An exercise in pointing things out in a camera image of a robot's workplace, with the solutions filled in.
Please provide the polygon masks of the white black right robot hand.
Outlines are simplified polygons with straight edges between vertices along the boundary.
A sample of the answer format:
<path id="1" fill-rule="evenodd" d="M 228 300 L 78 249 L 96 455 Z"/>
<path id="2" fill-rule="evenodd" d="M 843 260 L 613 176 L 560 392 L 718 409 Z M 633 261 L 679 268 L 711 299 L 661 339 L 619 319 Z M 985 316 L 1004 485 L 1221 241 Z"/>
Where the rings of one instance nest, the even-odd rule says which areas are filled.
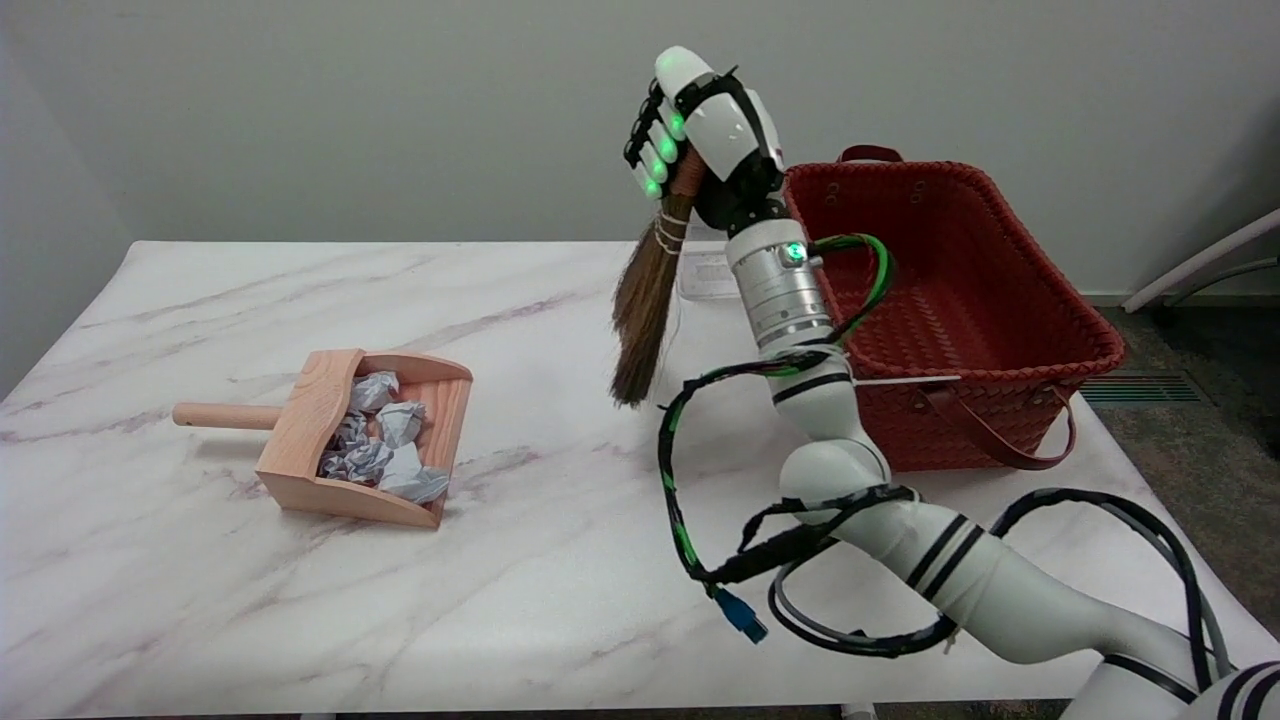
<path id="1" fill-rule="evenodd" d="M 707 173 L 694 206 L 712 229 L 735 237 L 782 217 L 785 160 L 760 96 L 684 46 L 660 53 L 654 73 L 622 151 L 646 197 L 673 195 L 680 163 L 695 152 Z"/>

